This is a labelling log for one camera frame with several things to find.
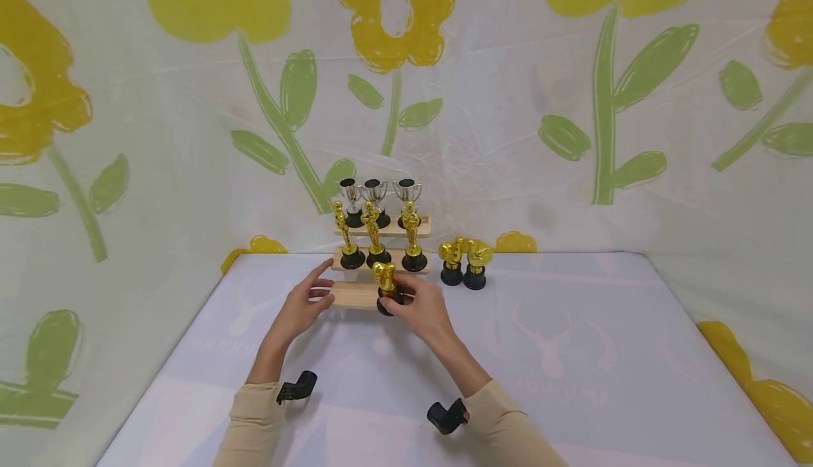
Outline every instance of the finger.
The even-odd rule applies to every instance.
[[[332,294],[327,294],[321,300],[311,303],[311,307],[316,312],[316,315],[319,315],[322,312],[325,312],[331,305],[333,305],[333,301],[336,301],[336,296]]]
[[[313,284],[311,284],[311,287],[332,287],[332,286],[333,280],[331,279],[316,279],[314,280]]]
[[[379,301],[381,302],[381,306],[384,307],[384,310],[392,313],[392,315],[395,317],[402,317],[404,310],[407,307],[406,305],[398,305],[395,300],[392,300],[392,298],[388,296],[381,296]]]
[[[327,296],[328,294],[330,294],[329,289],[311,289],[308,292],[307,297],[309,297],[309,298],[321,298],[323,296]]]
[[[303,279],[303,281],[300,282],[300,284],[305,284],[308,287],[314,286],[313,282],[319,279],[319,275],[325,273],[325,270],[327,268],[330,268],[331,264],[333,264],[332,257],[330,259],[326,259],[325,262],[316,266],[316,268],[312,269],[311,273],[307,274],[307,276],[305,276],[305,278]]]
[[[429,285],[428,281],[413,277],[410,274],[395,274],[395,282],[398,286],[403,287],[403,289],[412,295],[417,294],[418,290],[421,290],[424,286]]]

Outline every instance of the green stem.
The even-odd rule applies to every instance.
[[[596,131],[596,182],[594,205],[611,205],[615,187],[615,108],[613,107],[613,61],[618,9],[610,7],[598,39],[593,65],[593,119]]]
[[[384,145],[381,146],[381,154],[389,157],[392,154],[392,146],[395,146],[395,135],[398,131],[398,114],[401,111],[401,69],[392,71],[392,96],[390,97],[390,122],[387,123],[387,135],[384,137]]]
[[[260,109],[268,120],[268,124],[274,129],[277,137],[282,141],[285,150],[288,151],[291,162],[294,163],[296,174],[299,175],[299,179],[303,182],[307,193],[311,196],[311,200],[313,200],[313,204],[316,206],[316,211],[318,211],[320,215],[328,214],[328,212],[332,211],[330,198],[323,192],[322,181],[319,179],[319,176],[316,175],[313,166],[311,166],[311,162],[305,156],[305,152],[299,145],[299,141],[296,141],[294,131],[282,114],[282,109],[279,108],[279,105],[277,105],[268,92],[263,78],[257,69],[257,65],[251,56],[251,50],[249,49],[246,39],[244,39],[242,35],[237,35],[237,44],[240,46],[240,55],[242,55],[243,64],[246,66],[246,72],[248,72],[251,87],[255,93],[255,97],[257,97]]]
[[[756,124],[748,134],[745,134],[736,145],[733,145],[727,152],[724,152],[718,157],[716,161],[713,161],[711,167],[719,172],[725,171],[731,164],[745,155],[751,147],[754,147],[759,141],[763,140],[767,131],[772,129],[777,120],[787,112],[788,108],[793,105],[793,102],[796,102],[796,99],[805,91],[811,82],[813,82],[813,67],[807,67],[807,69],[796,76],[796,79],[793,79],[793,84],[785,90],[785,93],[782,93],[782,96],[776,100],[776,103],[769,109],[769,112],[765,113],[765,116],[759,120],[759,123]]]
[[[102,229],[100,228],[100,223],[96,220],[96,215],[93,214],[92,209],[90,209],[90,204],[88,204],[88,200],[85,198],[85,193],[82,191],[79,181],[76,180],[75,175],[68,166],[68,162],[65,161],[65,157],[62,156],[62,153],[60,153],[56,145],[50,145],[48,150],[46,150],[46,154],[48,158],[50,158],[50,161],[52,161],[52,164],[54,164],[54,168],[59,174],[59,177],[62,178],[63,183],[65,183],[65,188],[68,189],[68,194],[70,194],[71,199],[73,199],[76,209],[79,210],[79,216],[85,225],[85,230],[90,239],[90,249],[93,252],[93,259],[96,259],[96,262],[102,262],[107,259],[107,247],[104,244]]]

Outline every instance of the wooden plank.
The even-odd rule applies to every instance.
[[[364,257],[367,257],[368,248],[367,247],[359,247],[359,250],[364,253]],[[387,252],[390,253],[392,256],[392,263],[395,264],[395,270],[399,273],[408,273],[408,274],[428,274],[429,273],[429,264],[426,265],[421,271],[406,271],[403,266],[401,265],[401,259],[404,257],[406,253],[403,248],[387,248]],[[427,258],[429,258],[429,253],[424,252]],[[359,273],[365,272],[371,274],[373,272],[372,269],[367,264],[361,265],[358,269],[346,269],[342,268],[342,247],[336,247],[336,250],[333,251],[333,264],[330,266],[330,269],[334,271],[344,271],[347,273]]]
[[[333,306],[378,311],[375,306],[378,301],[378,284],[369,281],[336,281],[333,282],[331,292],[336,296]]]
[[[386,226],[384,229],[378,230],[378,235],[381,238],[406,238],[407,232],[403,230],[401,227],[398,227],[398,215],[390,215],[391,221],[390,225]],[[337,236],[341,236],[342,232],[339,231],[336,226],[333,226],[333,233]],[[367,236],[369,237],[370,234],[367,232],[367,227],[351,227],[349,228],[349,235],[351,236]],[[418,237],[419,238],[428,238],[432,235],[432,217],[421,217],[421,225],[418,226]]]

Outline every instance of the white table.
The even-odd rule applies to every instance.
[[[209,466],[259,341],[323,258],[241,255],[98,465]],[[444,286],[454,327],[571,466],[795,466],[646,258],[497,254],[486,274]],[[302,370],[319,382],[290,404],[275,466],[479,465],[465,427],[426,420],[459,394],[396,318],[328,311],[284,380]]]

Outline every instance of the gold figure trophy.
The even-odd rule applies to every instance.
[[[378,284],[378,297],[382,298],[387,296],[396,303],[403,305],[404,298],[395,285],[395,264],[384,264],[383,262],[376,262],[373,264],[373,281]],[[381,301],[375,302],[378,311],[387,317],[392,317],[392,313],[387,312],[386,308],[381,306]]]
[[[357,269],[364,264],[364,253],[359,250],[356,243],[351,242],[349,236],[349,226],[347,225],[347,218],[344,216],[342,209],[342,201],[337,200],[333,203],[333,218],[336,219],[336,228],[342,232],[344,239],[344,246],[342,247],[342,268],[344,269]]]
[[[438,255],[443,259],[443,271],[440,273],[440,280],[446,285],[458,285],[462,281],[462,271],[460,260],[464,249],[469,248],[465,240],[456,237],[452,243],[441,243],[438,248]]]
[[[423,248],[418,247],[418,225],[421,223],[421,217],[415,211],[415,203],[411,200],[407,200],[404,206],[401,223],[406,229],[409,246],[406,247],[406,255],[401,259],[401,265],[406,271],[421,271],[428,264]]]
[[[378,240],[379,215],[381,215],[381,213],[375,209],[373,201],[369,200],[364,204],[364,213],[361,215],[361,221],[367,226],[367,232],[370,234],[370,253],[367,257],[367,265],[370,266],[370,268],[377,262],[389,263],[392,261],[392,256],[387,252],[387,248]]]
[[[480,291],[486,286],[486,265],[493,258],[493,249],[485,243],[469,239],[469,251],[466,257],[469,265],[466,266],[466,274],[462,277],[462,283],[472,291]]]

